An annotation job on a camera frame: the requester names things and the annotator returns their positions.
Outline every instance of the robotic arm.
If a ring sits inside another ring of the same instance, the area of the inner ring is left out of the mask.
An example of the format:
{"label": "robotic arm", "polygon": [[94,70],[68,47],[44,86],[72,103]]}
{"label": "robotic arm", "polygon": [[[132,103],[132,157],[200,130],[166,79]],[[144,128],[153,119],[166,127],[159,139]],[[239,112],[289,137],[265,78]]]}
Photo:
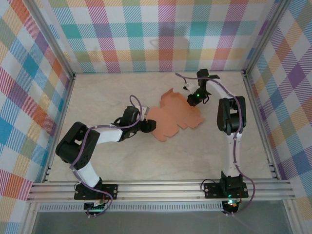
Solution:
{"label": "robotic arm", "polygon": [[[197,78],[199,88],[196,90],[196,87],[191,83],[186,83],[183,87],[183,89],[191,92],[187,101],[191,106],[196,106],[201,102],[206,104],[209,100],[209,95],[219,100],[216,122],[218,129],[225,133],[224,138],[226,142],[226,154],[224,154],[221,179],[219,181],[221,191],[214,191],[213,188],[210,188],[208,191],[212,191],[209,192],[208,196],[236,197],[237,194],[242,194],[241,196],[248,197],[247,189],[245,189],[246,184],[243,183],[242,175],[237,169],[237,167],[240,167],[240,139],[246,126],[245,98],[243,96],[235,96],[231,92],[226,91],[220,81],[220,77],[217,75],[210,76],[207,69],[199,70]],[[238,100],[241,110],[241,128],[239,133],[236,133],[239,129],[239,111],[233,96]]]}
{"label": "robotic arm", "polygon": [[[112,123],[116,127],[125,127],[134,124],[137,121],[139,106],[128,106],[123,113]],[[90,162],[92,153],[97,144],[105,142],[121,142],[127,138],[133,137],[138,131],[149,133],[156,128],[156,121],[146,120],[144,117],[148,114],[149,108],[142,106],[140,121],[130,128],[99,128],[91,130],[88,134],[85,147],[78,162],[74,165],[75,172],[81,180],[91,188],[99,189],[102,186],[102,180],[97,175]],[[66,163],[72,164],[80,150],[82,140],[88,130],[88,127],[81,122],[76,122],[60,141],[56,148],[56,154]]]}

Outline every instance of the marble surface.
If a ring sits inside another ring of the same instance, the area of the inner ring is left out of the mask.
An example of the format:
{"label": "marble surface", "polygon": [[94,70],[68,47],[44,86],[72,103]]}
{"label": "marble surface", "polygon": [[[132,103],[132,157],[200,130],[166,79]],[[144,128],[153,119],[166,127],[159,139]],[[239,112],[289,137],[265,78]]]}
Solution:
{"label": "marble surface", "polygon": [[[196,76],[196,72],[181,74]],[[219,75],[232,93],[246,99],[247,126],[241,141],[241,170],[251,178],[271,178],[241,74],[212,74]],[[159,106],[160,96],[170,88],[187,96],[183,84],[174,73],[78,74],[61,138],[76,121],[88,126],[113,122],[130,105],[131,94],[148,106]],[[218,100],[213,97],[206,105],[198,105],[205,121],[195,129],[180,128],[165,142],[140,132],[124,142],[97,145],[91,163],[103,180],[220,178],[225,148],[224,133],[216,125],[217,107]],[[49,181],[76,180],[68,167],[55,156]]]}

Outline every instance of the cable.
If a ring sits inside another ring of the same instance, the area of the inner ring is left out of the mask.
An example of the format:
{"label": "cable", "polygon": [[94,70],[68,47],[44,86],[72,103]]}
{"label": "cable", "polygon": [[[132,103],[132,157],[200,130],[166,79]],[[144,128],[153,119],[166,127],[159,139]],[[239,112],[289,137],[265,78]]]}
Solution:
{"label": "cable", "polygon": [[84,183],[84,182],[82,181],[82,178],[79,176],[79,174],[77,173],[76,169],[74,168],[74,166],[77,164],[77,162],[79,161],[79,159],[80,159],[80,157],[81,157],[81,155],[82,155],[82,153],[83,153],[83,150],[84,150],[84,147],[85,147],[85,144],[86,144],[86,140],[87,140],[88,134],[90,133],[90,131],[91,131],[92,129],[96,129],[96,128],[117,128],[117,129],[126,129],[126,128],[131,128],[131,127],[135,126],[137,123],[139,123],[139,121],[141,120],[141,117],[142,117],[142,105],[141,105],[141,102],[139,101],[139,99],[138,99],[136,96],[130,95],[129,99],[130,99],[131,105],[135,106],[135,105],[133,104],[133,102],[132,102],[132,98],[135,98],[136,101],[138,102],[139,106],[140,106],[140,115],[139,115],[139,118],[136,120],[136,122],[134,122],[133,124],[131,124],[131,125],[129,125],[129,126],[123,126],[123,127],[117,127],[117,126],[114,126],[114,125],[98,125],[98,126],[90,127],[90,128],[87,130],[86,134],[84,135],[84,138],[83,138],[83,141],[82,141],[82,144],[81,144],[81,149],[80,149],[80,151],[79,151],[79,154],[78,154],[77,158],[76,158],[75,161],[69,166],[69,168],[73,171],[75,177],[78,179],[78,181],[79,181],[83,186],[85,186],[85,187],[87,187],[88,189],[93,190],[93,191],[95,191],[95,192],[97,192],[97,193],[102,193],[102,194],[104,194],[104,195],[107,195],[107,196],[109,197],[109,199],[110,199],[109,205],[108,205],[103,211],[101,211],[100,213],[94,214],[94,215],[93,215],[94,218],[96,218],[96,217],[98,217],[98,216],[104,214],[105,211],[107,211],[107,210],[109,209],[109,207],[110,207],[110,206],[112,205],[112,203],[113,203],[113,197],[112,197],[112,195],[110,195],[109,193],[107,193],[107,192],[105,192],[105,191],[101,191],[101,190],[92,188],[92,187],[90,187],[89,185],[87,185],[86,183]]}
{"label": "cable", "polygon": [[77,182],[77,183],[74,185],[74,190],[75,190],[76,192],[79,192],[79,191],[76,189],[77,184],[80,184],[80,182]]}
{"label": "cable", "polygon": [[223,86],[223,84],[221,84],[220,82],[216,81],[215,79],[210,79],[210,78],[207,78],[207,77],[202,77],[202,78],[185,77],[185,76],[180,75],[179,73],[175,73],[175,75],[178,76],[178,77],[181,77],[182,79],[184,79],[184,81],[186,81],[186,79],[197,79],[197,80],[199,80],[199,79],[206,79],[206,80],[208,80],[208,81],[211,81],[211,82],[213,82],[213,83],[216,83],[217,85],[219,85],[219,86],[225,91],[225,93],[226,93],[227,95],[229,95],[230,97],[232,97],[232,98],[235,100],[235,102],[237,103],[238,116],[239,116],[239,126],[238,126],[237,131],[236,131],[235,134],[234,134],[234,145],[233,145],[233,158],[234,158],[234,161],[233,161],[233,163],[234,163],[234,165],[235,165],[237,171],[238,171],[244,178],[246,178],[247,180],[249,180],[249,181],[252,183],[252,185],[253,185],[253,194],[252,194],[250,200],[248,201],[248,203],[246,204],[246,206],[244,206],[242,209],[240,209],[240,210],[238,211],[238,212],[241,212],[241,211],[243,211],[244,209],[246,209],[246,208],[250,205],[250,203],[252,202],[252,200],[254,199],[255,184],[254,184],[254,181],[253,181],[252,179],[250,179],[249,177],[247,177],[246,175],[244,175],[244,174],[242,173],[242,171],[240,170],[240,168],[239,168],[238,165],[237,165],[237,160],[236,160],[236,141],[237,141],[237,134],[240,132],[241,127],[242,127],[242,111],[241,111],[241,108],[240,108],[240,104],[239,104],[239,102],[238,102],[238,99],[237,99],[233,94],[231,94],[230,91],[228,91],[227,88]]}
{"label": "cable", "polygon": [[238,192],[239,192],[239,196],[240,196],[239,203],[241,203],[242,202],[242,192],[240,190]]}
{"label": "cable", "polygon": [[217,184],[215,181],[213,181],[212,179],[204,179],[203,180],[203,182],[201,182],[201,184],[200,184],[200,189],[204,192],[205,190],[203,189],[203,184],[204,184],[204,182],[206,181],[206,180],[210,180],[210,181],[212,181],[213,183],[215,183],[215,184]]}
{"label": "cable", "polygon": [[104,201],[104,204],[107,204],[109,202],[110,198],[107,199],[107,202],[105,202],[105,195],[103,195],[103,201]]}

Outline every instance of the black mounting plate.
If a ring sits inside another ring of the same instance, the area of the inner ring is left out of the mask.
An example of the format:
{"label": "black mounting plate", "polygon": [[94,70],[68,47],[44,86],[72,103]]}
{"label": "black mounting plate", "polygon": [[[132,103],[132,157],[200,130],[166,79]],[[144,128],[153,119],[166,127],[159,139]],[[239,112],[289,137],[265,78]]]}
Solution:
{"label": "black mounting plate", "polygon": [[[219,183],[205,183],[204,184],[205,198],[240,198],[238,190],[223,193]],[[248,190],[246,183],[243,183],[240,190],[242,198],[248,198]]]}
{"label": "black mounting plate", "polygon": [[[118,193],[118,185],[117,184],[101,184],[97,186],[97,190],[101,190],[112,195],[113,200],[117,199]],[[78,184],[75,188],[74,200],[102,200],[104,194],[94,192],[83,186],[82,184]]]}

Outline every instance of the colorful checkered backdrop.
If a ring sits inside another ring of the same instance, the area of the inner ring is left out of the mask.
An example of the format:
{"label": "colorful checkered backdrop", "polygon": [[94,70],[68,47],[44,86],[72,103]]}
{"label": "colorful checkered backdrop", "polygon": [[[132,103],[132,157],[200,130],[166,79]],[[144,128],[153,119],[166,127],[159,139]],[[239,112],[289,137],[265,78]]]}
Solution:
{"label": "colorful checkered backdrop", "polygon": [[22,0],[0,4],[0,234],[14,234],[53,142],[69,78]]}
{"label": "colorful checkered backdrop", "polygon": [[251,58],[253,57],[254,55],[254,52],[256,50],[256,48],[258,47],[258,45],[260,44],[261,40],[262,40],[262,37],[264,35],[264,33],[267,31],[268,27],[269,27],[269,23],[271,21],[271,19],[273,18],[277,8],[279,7],[280,3],[281,3],[282,0],[275,0],[274,3],[273,3],[273,6],[271,7],[265,21],[263,22],[263,25],[253,43],[253,46],[251,48],[251,50],[249,51],[249,54],[247,56],[247,59],[245,61],[245,64],[243,66],[243,69],[242,70],[245,70],[251,60]]}
{"label": "colorful checkered backdrop", "polygon": [[250,77],[275,160],[312,233],[312,0],[292,0]]}
{"label": "colorful checkered backdrop", "polygon": [[279,0],[36,2],[73,69],[94,73],[241,70]]}

